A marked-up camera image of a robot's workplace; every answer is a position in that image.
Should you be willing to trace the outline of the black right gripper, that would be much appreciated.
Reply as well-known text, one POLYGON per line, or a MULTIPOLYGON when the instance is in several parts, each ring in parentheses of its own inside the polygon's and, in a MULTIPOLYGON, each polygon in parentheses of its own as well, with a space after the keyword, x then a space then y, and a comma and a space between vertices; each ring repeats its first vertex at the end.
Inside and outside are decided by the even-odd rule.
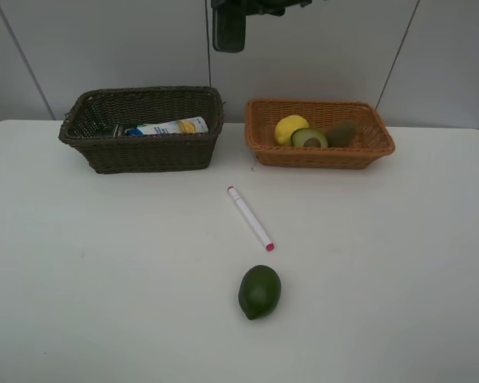
POLYGON ((312 0, 213 0, 213 10, 222 13, 238 14, 244 16, 268 14, 281 17, 286 8, 293 6, 306 7, 312 0))

